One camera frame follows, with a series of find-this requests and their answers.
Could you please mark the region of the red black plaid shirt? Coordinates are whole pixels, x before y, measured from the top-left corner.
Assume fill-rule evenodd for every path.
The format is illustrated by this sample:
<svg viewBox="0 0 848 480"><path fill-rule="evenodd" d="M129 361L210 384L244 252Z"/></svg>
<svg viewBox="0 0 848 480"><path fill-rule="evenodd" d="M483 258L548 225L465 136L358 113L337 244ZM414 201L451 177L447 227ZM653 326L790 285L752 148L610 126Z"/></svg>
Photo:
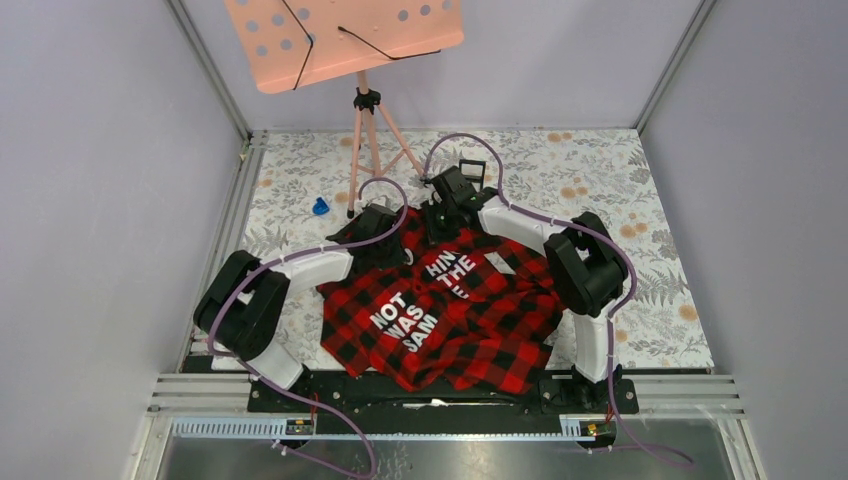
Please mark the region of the red black plaid shirt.
<svg viewBox="0 0 848 480"><path fill-rule="evenodd" d="M526 393L566 309L545 257L468 228L432 245L419 209L397 235L402 264L318 287L322 347L350 375L373 369L410 392L443 378L458 390Z"/></svg>

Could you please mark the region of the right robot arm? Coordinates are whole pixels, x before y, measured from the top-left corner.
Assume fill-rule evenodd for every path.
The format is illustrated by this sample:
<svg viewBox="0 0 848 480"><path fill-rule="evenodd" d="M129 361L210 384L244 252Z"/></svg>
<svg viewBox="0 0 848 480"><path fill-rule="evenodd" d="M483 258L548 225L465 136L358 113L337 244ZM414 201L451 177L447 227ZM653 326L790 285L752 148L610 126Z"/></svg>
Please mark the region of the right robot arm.
<svg viewBox="0 0 848 480"><path fill-rule="evenodd" d="M566 222L530 210L493 187L476 189L456 166L423 183L434 189L434 197L422 205L431 243L454 240L467 228L546 258L554 290L574 314L574 370L582 377L573 386L575 402L589 412L601 410L613 398L618 367L601 316L613 311L611 303L622 296L630 269L600 218L586 212Z"/></svg>

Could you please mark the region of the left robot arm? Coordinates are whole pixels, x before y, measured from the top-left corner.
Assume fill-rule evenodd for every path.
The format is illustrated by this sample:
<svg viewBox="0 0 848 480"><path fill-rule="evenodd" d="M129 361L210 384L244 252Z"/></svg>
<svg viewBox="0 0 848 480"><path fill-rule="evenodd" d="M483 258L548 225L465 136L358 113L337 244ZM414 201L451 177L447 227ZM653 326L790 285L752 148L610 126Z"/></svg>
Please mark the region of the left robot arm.
<svg viewBox="0 0 848 480"><path fill-rule="evenodd" d="M245 250L232 253L193 313L194 324L214 344L270 381L272 398L288 411L309 401L304 364L275 341L285 300L321 285L340 282L390 245L408 213L371 204L324 244L262 262Z"/></svg>

